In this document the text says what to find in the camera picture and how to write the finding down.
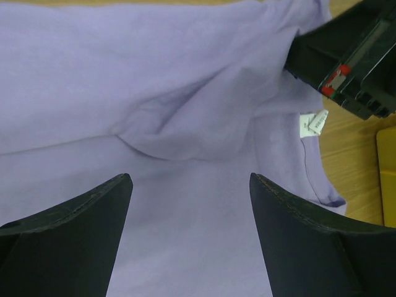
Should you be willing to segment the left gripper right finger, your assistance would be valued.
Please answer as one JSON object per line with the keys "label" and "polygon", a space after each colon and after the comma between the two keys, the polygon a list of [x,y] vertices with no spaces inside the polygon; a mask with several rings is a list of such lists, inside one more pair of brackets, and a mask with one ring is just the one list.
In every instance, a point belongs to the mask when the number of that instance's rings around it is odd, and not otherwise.
{"label": "left gripper right finger", "polygon": [[361,222],[250,177],[274,296],[394,296],[395,230]]}

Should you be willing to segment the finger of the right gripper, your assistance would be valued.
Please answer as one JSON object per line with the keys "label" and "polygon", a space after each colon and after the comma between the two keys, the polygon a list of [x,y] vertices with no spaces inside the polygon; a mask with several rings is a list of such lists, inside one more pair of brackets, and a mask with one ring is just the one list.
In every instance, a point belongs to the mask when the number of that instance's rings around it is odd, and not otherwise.
{"label": "finger of the right gripper", "polygon": [[296,37],[285,69],[321,93],[335,93],[365,52],[390,26],[389,1],[360,1],[317,29]]}

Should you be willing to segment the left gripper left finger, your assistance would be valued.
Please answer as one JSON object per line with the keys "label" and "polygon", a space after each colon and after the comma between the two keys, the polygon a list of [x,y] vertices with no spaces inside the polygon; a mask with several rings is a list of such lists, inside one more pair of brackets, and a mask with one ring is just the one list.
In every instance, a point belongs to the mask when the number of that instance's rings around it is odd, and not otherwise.
{"label": "left gripper left finger", "polygon": [[1,227],[1,296],[106,296],[132,194],[119,174]]}

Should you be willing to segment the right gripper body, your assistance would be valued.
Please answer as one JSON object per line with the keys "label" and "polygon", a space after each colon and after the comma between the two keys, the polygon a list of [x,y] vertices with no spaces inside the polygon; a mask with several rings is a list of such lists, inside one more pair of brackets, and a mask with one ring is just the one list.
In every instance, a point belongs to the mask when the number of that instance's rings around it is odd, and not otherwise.
{"label": "right gripper body", "polygon": [[327,24],[350,68],[332,100],[361,119],[395,113],[395,1],[361,1]]}

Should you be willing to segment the lavender t-shirt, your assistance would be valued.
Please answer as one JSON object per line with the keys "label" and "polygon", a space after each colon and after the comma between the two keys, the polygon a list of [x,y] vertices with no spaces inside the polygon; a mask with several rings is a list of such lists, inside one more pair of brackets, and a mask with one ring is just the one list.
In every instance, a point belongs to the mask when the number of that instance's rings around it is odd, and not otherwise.
{"label": "lavender t-shirt", "polygon": [[344,215],[321,96],[283,67],[327,1],[1,4],[1,222],[133,182],[110,296],[270,296],[249,196],[261,174]]}

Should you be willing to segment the yellow plastic tray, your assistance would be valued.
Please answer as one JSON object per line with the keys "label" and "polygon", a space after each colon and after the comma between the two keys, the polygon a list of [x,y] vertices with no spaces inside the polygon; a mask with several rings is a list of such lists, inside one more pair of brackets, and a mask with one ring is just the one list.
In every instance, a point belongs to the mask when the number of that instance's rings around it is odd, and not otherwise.
{"label": "yellow plastic tray", "polygon": [[377,133],[384,225],[395,228],[395,126]]}

